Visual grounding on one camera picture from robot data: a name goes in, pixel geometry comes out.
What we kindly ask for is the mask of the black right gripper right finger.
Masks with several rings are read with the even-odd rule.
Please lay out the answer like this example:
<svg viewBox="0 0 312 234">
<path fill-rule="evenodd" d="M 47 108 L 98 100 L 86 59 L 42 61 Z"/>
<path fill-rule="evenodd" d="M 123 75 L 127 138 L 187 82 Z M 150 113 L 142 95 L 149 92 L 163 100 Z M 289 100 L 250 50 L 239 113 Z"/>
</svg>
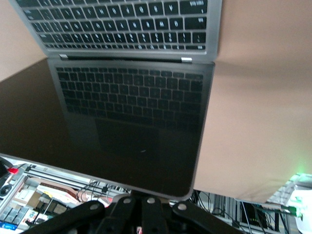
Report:
<svg viewBox="0 0 312 234">
<path fill-rule="evenodd" d="M 142 201 L 144 234 L 241 234 L 241 230 L 214 215 L 182 201 L 171 206 L 156 197 Z"/>
</svg>

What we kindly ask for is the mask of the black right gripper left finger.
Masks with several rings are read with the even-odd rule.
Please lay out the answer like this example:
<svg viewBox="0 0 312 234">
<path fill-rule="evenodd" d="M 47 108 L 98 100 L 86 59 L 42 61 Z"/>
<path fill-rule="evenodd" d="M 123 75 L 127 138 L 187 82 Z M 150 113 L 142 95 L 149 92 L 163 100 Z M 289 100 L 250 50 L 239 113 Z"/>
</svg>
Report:
<svg viewBox="0 0 312 234">
<path fill-rule="evenodd" d="M 38 224 L 25 234 L 123 234 L 131 219 L 136 200 L 121 198 L 109 207 L 96 200 L 86 202 L 50 220 Z"/>
</svg>

